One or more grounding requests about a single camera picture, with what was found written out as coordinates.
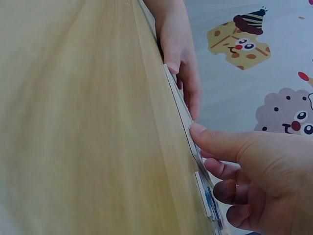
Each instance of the cartoon cookie character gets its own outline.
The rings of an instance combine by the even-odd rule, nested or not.
[[[313,79],[303,72],[299,76],[313,87]],[[297,134],[313,138],[313,94],[282,89],[268,94],[265,104],[256,111],[256,131]]]
[[[212,29],[207,34],[209,50],[214,54],[226,54],[226,61],[242,70],[269,59],[269,46],[257,41],[258,35],[263,34],[263,16],[266,12],[267,10],[261,9],[238,15],[232,22]]]

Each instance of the hand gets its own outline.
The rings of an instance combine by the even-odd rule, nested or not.
[[[201,82],[184,4],[156,17],[156,34],[164,54],[164,63],[171,74],[177,75],[177,86],[183,89],[186,106],[193,120],[196,120],[200,113]]]
[[[233,205],[226,215],[230,224],[262,235],[312,233],[312,139],[215,132],[198,124],[191,135],[207,158],[205,167],[222,180],[214,187],[215,197]]]

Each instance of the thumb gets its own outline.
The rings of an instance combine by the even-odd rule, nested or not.
[[[181,48],[179,45],[170,45],[170,43],[165,43],[162,46],[162,50],[164,53],[164,63],[167,64],[169,71],[171,74],[178,74],[180,68],[180,55]]]
[[[283,177],[296,168],[286,152],[286,146],[294,143],[289,135],[210,131],[198,124],[193,124],[190,132],[199,148],[219,161],[240,164],[247,176],[272,196],[290,191],[291,185],[286,185],[288,180]]]

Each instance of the finger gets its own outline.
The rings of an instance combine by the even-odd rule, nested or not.
[[[245,143],[244,133],[210,131],[196,123],[191,126],[191,136],[203,151],[233,163],[238,163],[238,149]]]
[[[218,182],[213,189],[217,200],[229,205],[244,205],[248,203],[248,185],[237,186],[235,181]]]
[[[305,142],[287,134],[250,132],[230,133],[209,131],[193,124],[191,136],[201,149],[219,161],[239,163],[249,179],[275,198],[297,191],[298,183],[284,180],[292,172],[292,160],[285,158],[286,146]]]
[[[215,158],[215,156],[213,154],[207,153],[204,150],[200,150],[200,154],[203,158]]]
[[[179,78],[177,78],[176,84],[177,84],[178,89],[181,90],[182,89],[182,81]]]
[[[226,217],[235,228],[252,230],[249,217],[252,214],[251,205],[235,205],[228,209]]]
[[[188,108],[188,110],[189,110],[189,112],[190,112],[190,109],[189,109],[189,99],[190,99],[190,97],[189,97],[189,93],[188,93],[188,91],[187,91],[186,89],[187,89],[187,85],[185,85],[185,86],[183,87],[184,102],[185,102],[185,104],[186,104],[186,106],[187,106],[187,108]]]
[[[251,180],[242,171],[241,167],[222,163],[214,158],[204,162],[205,168],[221,180],[234,180],[238,185],[250,184]]]
[[[184,101],[193,120],[197,120],[200,114],[201,104],[201,82],[198,71],[193,67],[192,62],[185,62],[181,65],[179,75],[184,85]]]
[[[181,61],[181,47],[179,45],[173,46],[170,43],[164,43],[162,50],[164,53],[164,63],[167,64],[169,71],[171,74],[178,74]]]

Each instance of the wood grain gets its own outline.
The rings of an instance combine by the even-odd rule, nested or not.
[[[0,233],[207,235],[137,0],[0,2]]]

